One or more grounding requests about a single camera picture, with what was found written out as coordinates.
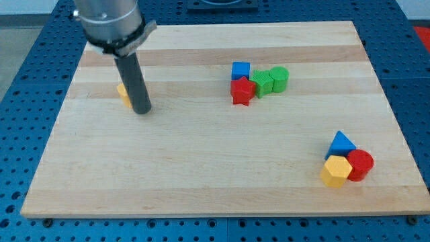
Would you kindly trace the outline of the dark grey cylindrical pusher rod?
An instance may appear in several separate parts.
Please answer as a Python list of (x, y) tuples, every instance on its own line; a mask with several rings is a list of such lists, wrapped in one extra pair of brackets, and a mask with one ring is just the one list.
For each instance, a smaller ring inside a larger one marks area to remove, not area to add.
[(140, 69), (140, 63), (135, 53), (115, 59), (116, 66), (127, 91), (132, 109), (137, 114), (146, 114), (152, 104)]

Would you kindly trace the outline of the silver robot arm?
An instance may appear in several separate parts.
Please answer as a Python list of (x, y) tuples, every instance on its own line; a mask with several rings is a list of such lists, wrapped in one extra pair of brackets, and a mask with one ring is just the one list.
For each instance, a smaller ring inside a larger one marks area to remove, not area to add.
[(157, 23), (147, 22), (137, 0), (74, 0), (73, 17), (81, 22), (87, 41), (114, 57), (135, 113), (146, 114), (152, 104), (136, 51)]

